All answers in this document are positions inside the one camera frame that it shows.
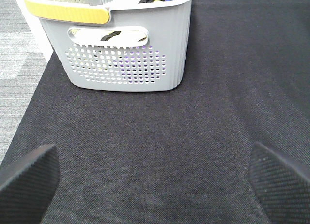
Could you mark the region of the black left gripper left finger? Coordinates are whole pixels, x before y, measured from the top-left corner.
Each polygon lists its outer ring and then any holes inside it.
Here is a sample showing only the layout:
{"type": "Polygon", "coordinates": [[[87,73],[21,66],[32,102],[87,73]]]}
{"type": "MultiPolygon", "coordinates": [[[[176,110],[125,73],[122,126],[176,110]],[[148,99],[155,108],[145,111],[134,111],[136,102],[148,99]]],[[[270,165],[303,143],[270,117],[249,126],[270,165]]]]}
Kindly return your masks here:
{"type": "Polygon", "coordinates": [[[60,180],[57,147],[41,145],[0,171],[0,222],[39,224],[60,180]]]}

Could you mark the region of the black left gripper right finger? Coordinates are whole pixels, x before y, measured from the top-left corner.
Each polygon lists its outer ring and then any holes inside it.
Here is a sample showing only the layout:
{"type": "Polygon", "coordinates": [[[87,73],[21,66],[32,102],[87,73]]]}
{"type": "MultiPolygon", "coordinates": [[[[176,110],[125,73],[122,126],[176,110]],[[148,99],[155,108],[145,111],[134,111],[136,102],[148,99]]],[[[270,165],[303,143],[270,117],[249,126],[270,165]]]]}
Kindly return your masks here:
{"type": "Polygon", "coordinates": [[[310,222],[310,168],[274,147],[252,146],[248,177],[273,224],[310,222]]]}

